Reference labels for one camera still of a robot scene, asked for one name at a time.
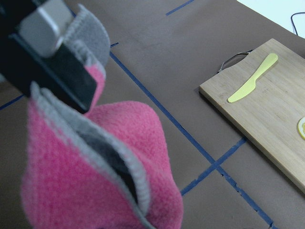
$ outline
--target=knife blade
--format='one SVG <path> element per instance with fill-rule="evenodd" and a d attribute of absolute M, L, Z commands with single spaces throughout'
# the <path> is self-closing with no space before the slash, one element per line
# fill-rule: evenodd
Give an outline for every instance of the knife blade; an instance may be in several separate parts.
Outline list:
<path fill-rule="evenodd" d="M 273 66 L 277 60 L 278 56 L 275 53 L 270 53 L 255 71 L 255 73 L 233 95 L 231 95 L 227 101 L 229 103 L 233 103 L 247 96 L 255 89 L 256 80 L 271 66 Z"/>

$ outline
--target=gray fleece lining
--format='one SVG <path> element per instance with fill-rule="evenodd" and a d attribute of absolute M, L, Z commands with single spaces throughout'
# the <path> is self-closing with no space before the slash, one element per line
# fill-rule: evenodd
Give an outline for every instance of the gray fleece lining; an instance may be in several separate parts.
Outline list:
<path fill-rule="evenodd" d="M 100 72 L 106 76 L 106 72 L 102 64 L 96 59 L 94 54 L 89 50 L 86 44 L 81 40 L 75 40 L 66 44 L 70 51 L 74 54 L 75 58 L 78 59 L 84 66 L 96 65 Z"/>
<path fill-rule="evenodd" d="M 42 114 L 49 127 L 56 133 L 61 131 L 63 134 L 61 134 L 60 138 L 65 143 L 68 143 L 68 140 L 72 141 L 75 147 L 80 150 L 80 156 L 88 164 L 103 174 L 103 176 L 106 176 L 112 183 L 116 184 L 125 194 L 134 213 L 142 224 L 146 228 L 153 229 L 154 227 L 145 218 L 150 204 L 150 189 L 148 181 L 146 180 L 146 173 L 143 165 L 125 144 L 106 132 L 103 128 L 65 105 L 48 89 L 41 89 L 35 82 L 31 84 L 31 97 L 36 102 L 38 111 Z M 138 205 L 126 184 L 111 166 L 112 163 L 118 162 L 117 159 L 113 158 L 113 160 L 110 160 L 110 163 L 107 163 L 104 157 L 111 157 L 111 155 L 105 152 L 107 150 L 104 150 L 105 154 L 103 156 L 96 152 L 96 147 L 99 148 L 101 146 L 117 152 L 128 167 L 128 171 L 135 183 Z M 119 167 L 119 169 L 126 172 L 124 167 Z"/>
<path fill-rule="evenodd" d="M 102 66 L 105 66 L 110 52 L 108 33 L 102 23 L 90 11 L 82 5 L 79 5 L 79 7 L 80 12 L 64 35 L 64 43 L 71 48 L 75 41 L 82 41 Z"/>

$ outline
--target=blue tape line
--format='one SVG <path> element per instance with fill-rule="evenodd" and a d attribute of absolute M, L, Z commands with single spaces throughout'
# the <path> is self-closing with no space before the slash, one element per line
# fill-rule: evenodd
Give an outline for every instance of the blue tape line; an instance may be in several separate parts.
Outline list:
<path fill-rule="evenodd" d="M 222 155 L 217 161 L 215 161 L 211 166 L 208 167 L 203 173 L 199 175 L 196 180 L 193 180 L 188 186 L 186 186 L 182 191 L 181 195 L 184 196 L 186 193 L 191 191 L 196 187 L 201 181 L 203 181 L 210 173 L 212 173 L 217 167 L 219 167 L 226 159 L 228 159 L 233 153 L 235 153 L 240 146 L 242 146 L 247 141 L 246 137 L 240 139 L 236 145 L 231 147 L 224 155 Z"/>
<path fill-rule="evenodd" d="M 229 184 L 242 196 L 242 198 L 258 213 L 258 215 L 269 225 L 269 228 L 276 229 L 273 225 L 273 221 L 270 217 L 254 202 L 254 200 L 249 197 L 249 195 L 240 187 L 237 186 L 237 183 L 230 177 L 227 172 L 224 171 L 220 166 L 217 168 L 217 171 L 229 182 Z"/>
<path fill-rule="evenodd" d="M 112 44 L 112 45 L 110 45 L 110 48 L 112 48 L 112 47 L 114 47 L 114 46 L 116 46 L 116 45 L 118 45 L 119 43 L 118 42 L 116 42 L 116 43 L 114 43 L 114 44 Z"/>
<path fill-rule="evenodd" d="M 20 100 L 24 95 L 19 95 L 17 98 L 13 99 L 12 101 L 9 101 L 8 103 L 0 106 L 0 110 L 3 110 L 4 108 L 8 107 L 9 105 L 12 105 L 14 102 Z"/>
<path fill-rule="evenodd" d="M 212 171 L 212 166 L 216 162 L 206 150 L 180 125 L 180 123 L 168 112 L 168 110 L 147 90 L 147 88 L 126 68 L 126 66 L 112 53 L 110 52 L 111 58 L 124 70 L 124 72 L 142 89 L 142 91 L 156 104 L 156 106 L 169 118 L 169 120 L 183 133 L 183 135 L 199 150 L 199 152 L 212 164 L 211 169 L 204 171 L 198 178 L 204 179 Z M 242 138 L 235 146 L 227 151 L 217 162 L 224 162 L 230 155 L 232 155 L 238 147 L 240 147 L 246 138 Z M 229 184 L 241 194 L 244 200 L 259 214 L 259 216 L 269 225 L 272 229 L 277 229 L 273 225 L 273 221 L 270 217 L 246 194 L 244 190 L 237 186 L 237 183 L 225 172 L 223 168 L 218 165 L 216 170 L 229 182 Z M 193 181 L 190 186 L 195 185 L 196 181 Z"/>
<path fill-rule="evenodd" d="M 184 7 L 184 6 L 186 6 L 186 5 L 190 4 L 190 3 L 192 3 L 193 1 L 194 1 L 194 0 L 189 0 L 189 1 L 187 1 L 186 3 L 182 4 L 181 6 L 178 6 L 177 8 L 173 9 L 172 11 L 169 11 L 169 12 L 166 13 L 165 15 L 168 16 L 168 15 L 170 15 L 170 14 L 172 14 L 172 13 L 175 13 L 177 10 L 179 10 L 179 9 L 181 9 L 182 7 Z"/>
<path fill-rule="evenodd" d="M 66 4 L 66 3 L 64 3 L 65 5 L 66 5 L 66 7 L 69 9 L 69 11 L 70 11 L 70 13 L 71 13 L 71 15 L 75 18 L 76 17 L 76 14 L 73 12 L 73 10 L 72 9 L 70 9 L 70 7 Z"/>
<path fill-rule="evenodd" d="M 181 133 L 199 150 L 199 152 L 213 164 L 215 160 L 207 151 L 181 126 L 181 124 L 169 113 L 169 111 L 147 90 L 147 88 L 126 68 L 126 66 L 112 53 L 111 58 L 129 75 L 129 77 L 142 89 L 142 91 L 156 104 L 156 106 L 168 117 L 168 119 L 181 131 Z"/>

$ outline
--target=wooden cutting board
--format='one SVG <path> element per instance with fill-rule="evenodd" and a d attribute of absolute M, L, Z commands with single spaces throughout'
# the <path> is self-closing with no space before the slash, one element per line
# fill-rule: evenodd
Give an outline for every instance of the wooden cutting board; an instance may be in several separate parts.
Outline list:
<path fill-rule="evenodd" d="M 227 102 L 272 52 L 278 62 L 256 81 L 256 88 Z M 305 59 L 271 39 L 199 90 L 305 193 L 305 140 L 297 131 L 305 116 Z"/>

